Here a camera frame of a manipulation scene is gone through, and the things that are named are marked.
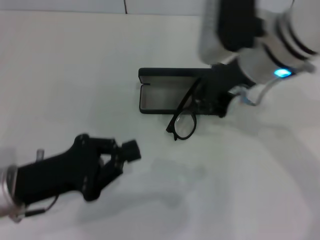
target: eyeglasses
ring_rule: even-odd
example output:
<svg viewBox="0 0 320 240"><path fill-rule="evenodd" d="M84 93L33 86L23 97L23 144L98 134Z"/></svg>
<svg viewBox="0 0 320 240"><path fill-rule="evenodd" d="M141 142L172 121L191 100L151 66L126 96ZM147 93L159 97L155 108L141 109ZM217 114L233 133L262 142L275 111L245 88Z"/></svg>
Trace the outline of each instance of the eyeglasses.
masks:
<svg viewBox="0 0 320 240"><path fill-rule="evenodd" d="M194 134L197 128L197 103L194 93L200 82L201 78L199 77L183 97L173 118L166 128L168 133L173 134L175 141L177 139L187 140Z"/></svg>

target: white table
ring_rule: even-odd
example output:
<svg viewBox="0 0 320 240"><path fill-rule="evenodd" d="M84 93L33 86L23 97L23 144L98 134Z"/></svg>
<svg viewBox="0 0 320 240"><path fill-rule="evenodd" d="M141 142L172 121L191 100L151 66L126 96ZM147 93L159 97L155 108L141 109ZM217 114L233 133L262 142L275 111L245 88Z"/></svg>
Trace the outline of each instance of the white table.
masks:
<svg viewBox="0 0 320 240"><path fill-rule="evenodd" d="M203 116L187 141L139 112L142 67L203 68L192 16L0 12L0 161L58 154L83 132L137 139L142 160L86 204L62 196L3 240L316 240L319 75L275 87L259 107Z"/></svg>

